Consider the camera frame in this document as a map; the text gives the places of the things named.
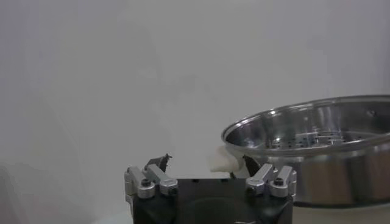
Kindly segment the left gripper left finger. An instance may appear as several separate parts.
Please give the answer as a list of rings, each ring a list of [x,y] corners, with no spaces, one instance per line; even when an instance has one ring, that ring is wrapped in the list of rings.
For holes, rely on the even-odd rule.
[[[125,199],[131,200],[134,196],[150,199],[156,196],[157,192],[175,197],[178,194],[179,182],[165,173],[170,159],[171,156],[166,154],[150,159],[142,169],[129,166],[124,172]]]

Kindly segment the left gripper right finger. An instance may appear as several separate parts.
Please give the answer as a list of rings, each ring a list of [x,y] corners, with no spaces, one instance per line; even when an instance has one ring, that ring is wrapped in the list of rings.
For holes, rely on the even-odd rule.
[[[260,165],[249,156],[243,158],[250,175],[245,180],[248,193],[257,196],[267,192],[277,198],[296,196],[297,172],[291,166],[278,169],[268,163]]]

